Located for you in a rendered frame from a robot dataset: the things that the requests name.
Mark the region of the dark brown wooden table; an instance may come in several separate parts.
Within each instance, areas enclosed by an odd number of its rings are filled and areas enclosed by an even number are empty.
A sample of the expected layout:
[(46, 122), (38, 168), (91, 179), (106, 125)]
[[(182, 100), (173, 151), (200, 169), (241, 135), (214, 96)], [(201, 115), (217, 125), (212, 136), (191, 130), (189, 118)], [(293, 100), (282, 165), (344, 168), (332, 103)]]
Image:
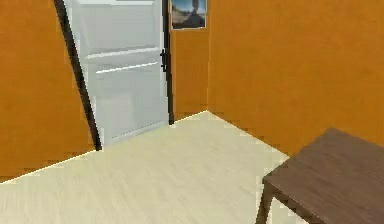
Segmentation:
[(384, 224), (384, 147), (327, 129), (262, 179), (255, 224), (277, 199), (308, 224)]

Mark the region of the framed wall picture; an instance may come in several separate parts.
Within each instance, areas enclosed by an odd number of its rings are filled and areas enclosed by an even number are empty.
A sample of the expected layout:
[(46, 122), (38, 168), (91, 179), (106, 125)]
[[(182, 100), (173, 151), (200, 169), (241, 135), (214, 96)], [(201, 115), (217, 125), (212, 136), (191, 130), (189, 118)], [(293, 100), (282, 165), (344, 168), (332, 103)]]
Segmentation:
[(207, 0), (171, 0), (171, 22), (174, 30), (206, 27)]

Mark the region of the white room door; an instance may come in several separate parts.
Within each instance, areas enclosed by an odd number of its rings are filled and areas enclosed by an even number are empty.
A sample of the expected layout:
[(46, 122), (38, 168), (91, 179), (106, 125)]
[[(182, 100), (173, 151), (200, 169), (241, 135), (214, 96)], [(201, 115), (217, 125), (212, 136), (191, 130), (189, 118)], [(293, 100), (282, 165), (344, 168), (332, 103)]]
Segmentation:
[(172, 124), (169, 0), (53, 2), (95, 149)]

